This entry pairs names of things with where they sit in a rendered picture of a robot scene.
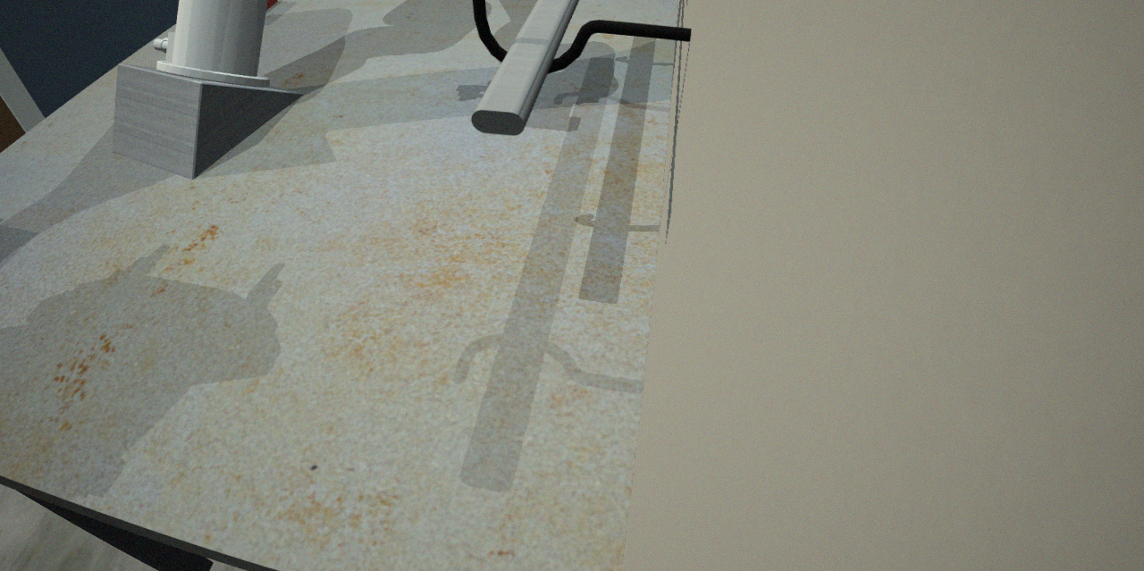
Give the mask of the beige wall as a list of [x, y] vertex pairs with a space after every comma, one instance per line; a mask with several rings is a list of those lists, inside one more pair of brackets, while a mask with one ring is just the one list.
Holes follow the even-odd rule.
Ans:
[[1144, 571], [1144, 0], [677, 9], [621, 571]]

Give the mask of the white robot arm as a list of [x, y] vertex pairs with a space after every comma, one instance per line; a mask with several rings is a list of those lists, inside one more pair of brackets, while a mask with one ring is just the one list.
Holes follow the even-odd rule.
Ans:
[[257, 76], [268, 0], [178, 0], [176, 30], [154, 40], [157, 71], [268, 88]]

